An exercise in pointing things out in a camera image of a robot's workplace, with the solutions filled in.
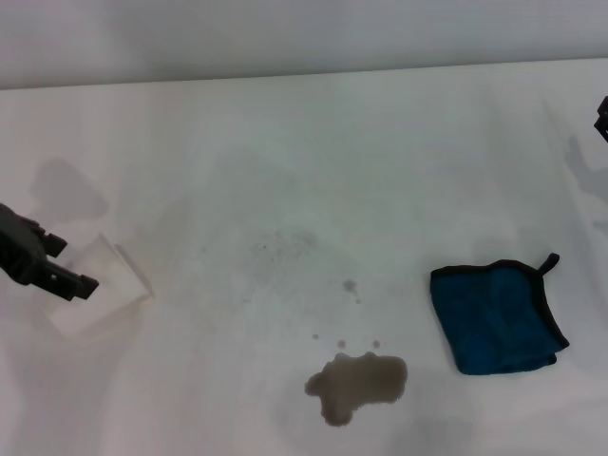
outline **white tabletop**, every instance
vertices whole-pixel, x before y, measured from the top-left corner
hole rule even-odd
[[[104,233],[155,293],[128,331],[75,348],[2,279],[0,454],[604,455],[607,75],[596,60],[0,93],[1,201],[76,247]],[[428,273],[550,252],[571,347],[536,372],[458,373]],[[409,379],[332,428],[304,383],[340,340],[379,341]]]

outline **blue towel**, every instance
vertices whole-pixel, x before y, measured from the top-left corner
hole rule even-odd
[[[570,345],[547,305],[540,269],[502,259],[488,266],[448,266],[430,275],[433,307],[459,371],[488,375],[534,371],[555,364]]]

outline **coffee spill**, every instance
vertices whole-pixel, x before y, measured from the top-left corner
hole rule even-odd
[[[378,356],[368,351],[352,358],[339,353],[309,379],[305,391],[321,399],[321,415],[328,425],[345,426],[352,413],[366,404],[397,401],[407,379],[406,363],[396,356]]]

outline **liquid puddle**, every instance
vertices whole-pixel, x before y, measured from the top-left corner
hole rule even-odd
[[[396,356],[368,351],[352,358],[339,353],[309,379],[305,391],[321,399],[321,415],[328,425],[345,426],[366,404],[396,402],[403,395],[407,379],[406,363]]]

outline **black cloth edge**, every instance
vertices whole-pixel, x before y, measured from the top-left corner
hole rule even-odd
[[[446,266],[445,268],[436,269],[435,271],[431,272],[430,280],[432,281],[434,278],[453,276],[456,274],[487,273],[496,268],[517,269],[528,278],[530,282],[530,289],[532,291],[532,304],[541,317],[541,320],[544,322],[551,335],[553,335],[561,345],[562,350],[569,347],[570,342],[568,342],[568,340],[561,333],[560,327],[556,323],[555,318],[551,313],[551,309],[549,309],[547,296],[544,292],[544,281],[542,280],[542,274],[527,264],[523,264],[514,259],[499,259],[498,261],[488,264],[487,266]]]

